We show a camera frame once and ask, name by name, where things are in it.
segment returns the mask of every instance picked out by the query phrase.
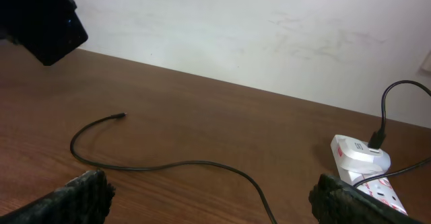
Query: black charging cable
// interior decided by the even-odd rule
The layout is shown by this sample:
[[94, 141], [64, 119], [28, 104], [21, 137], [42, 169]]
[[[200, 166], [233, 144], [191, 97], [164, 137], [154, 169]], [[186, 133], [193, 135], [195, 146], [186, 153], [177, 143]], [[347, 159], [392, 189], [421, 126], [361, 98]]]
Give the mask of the black charging cable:
[[383, 141], [386, 137], [385, 134], [385, 127], [386, 127], [386, 96], [389, 93], [389, 90], [391, 90], [393, 87], [403, 84], [403, 83], [410, 83], [412, 85], [416, 85], [419, 88], [423, 89], [429, 96], [431, 96], [431, 90], [429, 90], [427, 87], [422, 85], [421, 83], [418, 83], [416, 81], [412, 80], [401, 80], [397, 81], [393, 84], [391, 84], [388, 88], [386, 88], [385, 92], [383, 92], [382, 95], [382, 124], [380, 125], [380, 129], [377, 132], [374, 132], [371, 136], [371, 139], [368, 142], [368, 147], [372, 149], [380, 149], [380, 147], [383, 144]]
[[181, 165], [210, 165], [210, 166], [214, 166], [214, 167], [220, 167], [222, 169], [225, 170], [229, 170], [232, 171], [236, 174], [241, 175], [242, 177], [246, 178], [257, 190], [257, 192], [259, 193], [259, 196], [261, 197], [262, 203], [263, 203], [263, 207], [265, 207], [265, 210], [267, 211], [269, 220], [271, 220], [272, 224], [277, 224], [277, 221], [275, 220], [274, 215], [272, 214], [271, 209], [269, 208], [267, 199], [265, 198], [265, 195], [263, 194], [263, 191], [261, 189], [261, 187], [259, 187], [259, 185], [256, 183], [256, 181], [254, 179], [252, 179], [249, 175], [247, 175], [246, 173], [237, 170], [236, 168], [221, 164], [221, 163], [215, 163], [215, 162], [211, 162], [211, 161], [202, 161], [202, 160], [191, 160], [191, 161], [180, 161], [180, 162], [176, 162], [176, 163], [169, 163], [166, 165], [161, 165], [161, 166], [155, 166], [155, 167], [124, 167], [124, 166], [117, 166], [117, 165], [110, 165], [110, 164], [105, 164], [105, 163], [99, 163], [96, 161], [91, 161], [88, 159], [85, 159], [83, 157], [81, 157], [76, 151], [75, 151], [75, 142], [76, 139], [80, 136], [80, 134], [82, 134], [85, 130], [89, 129], [90, 127], [104, 122], [106, 120], [110, 120], [110, 119], [120, 119], [126, 116], [126, 113], [120, 113], [120, 114], [114, 114], [112, 116], [108, 116], [105, 118], [102, 118], [100, 120], [97, 120], [95, 122], [89, 123], [88, 125], [86, 125], [85, 127], [83, 127], [81, 130], [79, 130], [75, 136], [73, 136], [71, 142], [70, 142], [70, 152], [72, 153], [72, 155], [80, 160], [83, 163], [92, 165], [92, 166], [96, 166], [96, 167], [101, 167], [101, 168], [105, 168], [105, 169], [110, 169], [110, 170], [122, 170], [122, 171], [156, 171], [156, 170], [164, 170], [170, 167], [177, 167], [177, 166], [181, 166]]
[[[382, 124], [380, 126], [380, 129], [377, 132], [374, 132], [372, 134], [371, 139], [368, 142], [368, 147], [369, 148], [380, 149], [380, 147], [382, 146], [383, 141], [384, 141], [384, 139], [386, 137], [386, 134], [385, 134], [385, 127], [386, 127], [386, 96], [387, 96], [389, 90], [391, 90], [393, 87], [395, 87], [397, 85], [400, 85], [402, 83], [409, 83], [409, 84], [416, 85], [419, 88], [423, 89], [429, 96], [431, 96], [431, 90], [429, 90], [427, 87], [425, 87], [421, 83], [418, 83], [418, 82], [412, 81], [412, 80], [397, 81], [397, 82], [391, 84], [388, 88], [386, 88], [385, 92], [383, 92], [383, 95], [382, 95]], [[431, 162], [431, 157], [429, 157], [427, 159], [424, 159], [424, 160], [420, 161], [419, 163], [414, 164], [412, 166], [403, 168], [402, 170], [398, 170], [398, 171], [395, 171], [395, 172], [391, 172], [391, 173], [387, 173], [387, 174], [380, 174], [380, 175], [377, 175], [377, 176], [366, 178], [366, 179], [361, 180], [361, 181], [357, 182], [356, 184], [354, 184], [353, 187], [357, 188], [361, 184], [367, 183], [367, 182], [372, 181], [372, 180], [377, 180], [377, 179], [380, 179], [380, 178], [386, 178], [386, 177], [390, 177], [390, 176], [397, 176], [399, 174], [403, 174], [403, 173], [408, 172], [410, 170], [414, 170], [417, 167], [423, 166], [423, 165], [425, 165], [426, 163], [429, 163], [429, 162]]]

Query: wood grain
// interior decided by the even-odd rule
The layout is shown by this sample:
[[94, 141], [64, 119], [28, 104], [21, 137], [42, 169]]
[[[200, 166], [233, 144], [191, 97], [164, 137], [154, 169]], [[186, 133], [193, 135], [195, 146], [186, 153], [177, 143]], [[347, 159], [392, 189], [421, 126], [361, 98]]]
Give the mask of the wood grain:
[[[279, 223], [316, 223], [308, 192], [321, 173], [337, 174], [331, 139], [367, 141], [379, 125], [375, 116], [83, 50], [52, 67], [19, 46], [0, 46], [0, 55], [0, 215], [93, 169], [71, 156], [71, 137], [128, 112], [85, 133], [77, 150], [119, 165], [231, 165], [261, 185]], [[392, 170], [431, 153], [430, 129], [389, 120], [387, 135]], [[391, 178], [410, 216], [426, 223], [430, 170]], [[117, 187], [106, 223], [269, 222], [253, 186], [225, 170], [106, 173]]]

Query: white plug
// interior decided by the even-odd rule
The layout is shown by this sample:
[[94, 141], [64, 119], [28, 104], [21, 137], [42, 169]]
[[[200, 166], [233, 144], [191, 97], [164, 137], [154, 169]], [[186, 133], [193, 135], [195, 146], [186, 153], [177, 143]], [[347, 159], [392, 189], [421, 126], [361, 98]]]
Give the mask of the white plug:
[[[365, 178], [384, 174], [391, 166], [391, 158], [382, 149], [370, 149], [365, 142], [351, 137], [336, 135], [331, 148], [341, 180], [352, 186]], [[387, 178], [364, 183], [358, 190], [407, 215]]]

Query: black object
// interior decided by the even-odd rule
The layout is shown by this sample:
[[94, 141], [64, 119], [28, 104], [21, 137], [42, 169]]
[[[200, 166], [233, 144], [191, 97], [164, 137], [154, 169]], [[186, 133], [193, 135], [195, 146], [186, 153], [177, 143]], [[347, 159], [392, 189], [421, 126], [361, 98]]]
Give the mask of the black object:
[[91, 170], [30, 204], [0, 217], [0, 224], [102, 224], [114, 187], [102, 170]]
[[52, 65], [88, 39], [76, 8], [73, 0], [0, 0], [0, 31]]
[[322, 174], [310, 192], [312, 214], [320, 224], [419, 224], [339, 178]]
[[382, 95], [382, 102], [381, 102], [381, 108], [382, 108], [382, 124], [380, 126], [380, 129], [377, 132], [374, 132], [371, 136], [371, 139], [368, 142], [368, 147], [372, 149], [380, 149], [381, 145], [383, 144], [383, 141], [386, 137], [385, 134], [385, 127], [386, 127], [386, 96], [389, 93], [389, 90], [391, 90], [393, 87], [403, 84], [403, 83], [409, 83], [412, 85], [416, 85], [419, 88], [423, 89], [429, 96], [431, 96], [431, 90], [429, 90], [427, 87], [422, 85], [421, 83], [418, 83], [416, 81], [412, 80], [401, 80], [397, 81], [393, 84], [391, 84], [388, 88], [386, 88], [385, 92], [383, 92]]
[[100, 120], [97, 120], [95, 122], [91, 122], [88, 125], [84, 126], [81, 130], [79, 130], [75, 134], [75, 136], [73, 136], [73, 138], [72, 138], [72, 140], [70, 142], [70, 152], [72, 153], [72, 155], [76, 159], [80, 160], [83, 163], [90, 164], [90, 165], [96, 166], [96, 167], [103, 167], [103, 168], [111, 169], [111, 170], [122, 170], [122, 171], [156, 171], [156, 170], [165, 170], [165, 169], [170, 168], [170, 167], [177, 167], [177, 166], [181, 166], [181, 165], [210, 165], [210, 166], [220, 167], [222, 169], [232, 171], [235, 174], [239, 174], [242, 177], [246, 178], [256, 188], [257, 192], [259, 193], [259, 196], [261, 197], [261, 200], [262, 200], [262, 203], [263, 203], [263, 207], [265, 207], [265, 210], [267, 211], [269, 220], [271, 221], [272, 224], [277, 224], [277, 221], [275, 220], [275, 217], [272, 214], [271, 208], [269, 208], [269, 204], [267, 202], [267, 199], [265, 198], [265, 195], [263, 194], [263, 191], [262, 191], [261, 187], [249, 175], [247, 175], [246, 173], [244, 173], [244, 172], [242, 172], [242, 171], [240, 171], [240, 170], [238, 170], [236, 168], [233, 168], [233, 167], [221, 164], [221, 163], [215, 163], [215, 162], [211, 162], [211, 161], [202, 161], [202, 160], [180, 161], [180, 162], [176, 162], [176, 163], [169, 163], [169, 164], [166, 164], [166, 165], [155, 166], [155, 167], [123, 167], [123, 166], [109, 165], [109, 164], [105, 164], [105, 163], [98, 163], [96, 161], [87, 160], [87, 159], [84, 159], [83, 157], [81, 157], [75, 151], [75, 142], [76, 142], [76, 139], [85, 130], [91, 128], [92, 126], [94, 126], [96, 124], [104, 122], [106, 120], [120, 119], [120, 118], [123, 118], [125, 116], [126, 116], [126, 113], [114, 114], [112, 116], [107, 116], [107, 117], [102, 118]]

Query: white power strip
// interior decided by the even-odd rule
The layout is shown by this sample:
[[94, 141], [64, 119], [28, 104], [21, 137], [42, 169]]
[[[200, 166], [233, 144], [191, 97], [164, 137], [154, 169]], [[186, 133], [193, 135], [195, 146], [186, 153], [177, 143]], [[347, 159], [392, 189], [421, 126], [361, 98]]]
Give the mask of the white power strip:
[[[332, 149], [332, 154], [334, 156], [335, 162], [337, 164], [337, 169], [341, 180], [353, 186], [355, 183], [359, 182], [360, 180], [375, 176], [377, 174], [381, 174], [381, 173], [369, 174], [369, 171], [366, 171], [366, 170], [364, 170], [364, 172], [368, 172], [368, 174], [361, 174], [358, 172], [353, 172], [342, 168], [340, 162], [343, 159], [343, 157], [345, 157], [345, 153], [342, 150], [343, 148], [340, 147], [340, 144], [345, 145], [346, 140], [348, 144], [352, 144], [357, 147], [359, 146], [361, 148], [360, 152], [363, 152], [361, 154], [365, 154], [368, 150], [368, 147], [366, 146], [365, 142], [359, 141], [351, 137], [343, 136], [343, 135], [336, 135], [334, 137], [334, 139], [331, 142], [331, 149]], [[387, 178], [381, 178], [378, 180], [369, 181], [367, 183], [364, 183], [358, 186], [357, 189], [389, 205], [390, 207], [399, 211], [400, 213], [407, 215], [407, 212], [405, 211], [403, 205], [401, 204], [401, 201], [399, 200], [397, 194], [395, 194], [395, 191], [393, 190]]]

